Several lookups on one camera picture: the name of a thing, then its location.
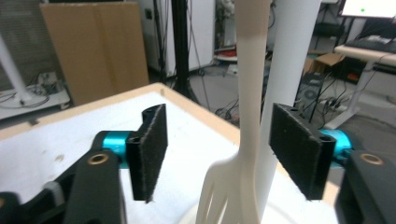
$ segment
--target white pole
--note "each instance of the white pole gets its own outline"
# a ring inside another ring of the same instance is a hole
[[[261,149],[256,169],[257,203],[261,218],[277,163],[268,145],[273,103],[293,105],[319,6],[320,0],[278,1],[276,42],[262,111]]]
[[[15,66],[14,61],[12,61],[11,55],[9,54],[6,43],[4,42],[3,37],[0,34],[0,63],[3,66],[3,69],[6,71],[6,75],[8,76],[9,81],[14,87],[16,94],[16,99],[29,101],[32,99],[31,94],[26,89],[26,86],[21,78],[21,74],[18,71],[17,66]]]

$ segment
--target electronic equipment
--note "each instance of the electronic equipment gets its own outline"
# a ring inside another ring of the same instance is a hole
[[[295,107],[308,122],[311,122],[314,115],[323,81],[321,73],[306,73],[301,80]]]
[[[343,0],[339,15],[346,17],[389,18],[396,17],[394,0]]]
[[[371,49],[377,51],[384,51],[389,53],[396,53],[396,42],[389,41],[388,43],[369,40],[367,38],[351,40],[345,43],[345,46],[358,49]]]

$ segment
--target fork handle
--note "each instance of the fork handle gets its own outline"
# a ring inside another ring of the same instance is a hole
[[[252,164],[259,149],[262,80],[270,0],[235,0],[241,142],[238,155]]]

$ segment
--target monitor screen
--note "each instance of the monitor screen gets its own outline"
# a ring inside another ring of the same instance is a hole
[[[343,0],[341,16],[396,18],[396,0]]]

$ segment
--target white table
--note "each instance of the white table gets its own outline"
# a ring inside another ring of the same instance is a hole
[[[347,57],[367,61],[367,64],[363,72],[361,73],[361,77],[359,79],[358,85],[356,87],[356,90],[352,94],[352,97],[350,99],[346,111],[341,113],[335,119],[328,122],[324,126],[327,129],[336,129],[341,124],[346,122],[348,119],[352,118],[359,111],[359,109],[356,107],[356,104],[364,88],[367,86],[367,83],[370,81],[372,73],[374,72],[372,70],[374,63],[396,65],[396,54],[369,50],[369,49],[357,49],[357,48],[345,47],[344,45],[335,48],[334,51],[341,53]]]
[[[239,130],[161,84],[128,91],[38,120],[0,130],[0,191],[30,200],[47,181],[80,158],[102,130],[137,130],[141,111],[166,103],[169,146],[154,202],[132,200],[129,174],[121,171],[128,223],[178,223],[198,203],[207,168],[231,157]],[[278,165],[265,223],[337,223],[332,208],[338,188],[328,183],[324,200],[308,202]]]

